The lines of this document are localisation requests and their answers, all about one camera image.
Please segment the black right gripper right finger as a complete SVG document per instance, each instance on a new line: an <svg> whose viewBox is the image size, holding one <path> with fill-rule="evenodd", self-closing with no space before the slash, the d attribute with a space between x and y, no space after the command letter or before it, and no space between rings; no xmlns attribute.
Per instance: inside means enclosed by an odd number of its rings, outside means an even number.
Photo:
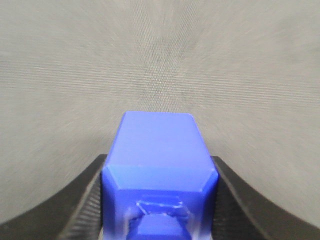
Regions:
<svg viewBox="0 0 320 240"><path fill-rule="evenodd" d="M212 160L219 173L212 238L214 240L318 240L317 226L267 199L220 157Z"/></svg>

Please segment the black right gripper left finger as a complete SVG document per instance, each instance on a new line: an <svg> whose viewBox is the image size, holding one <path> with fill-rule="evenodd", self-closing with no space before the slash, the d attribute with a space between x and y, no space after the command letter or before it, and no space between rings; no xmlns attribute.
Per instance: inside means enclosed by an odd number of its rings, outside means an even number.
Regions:
<svg viewBox="0 0 320 240"><path fill-rule="evenodd" d="M36 207L0 225L2 240L100 240L101 170L98 155L66 187Z"/></svg>

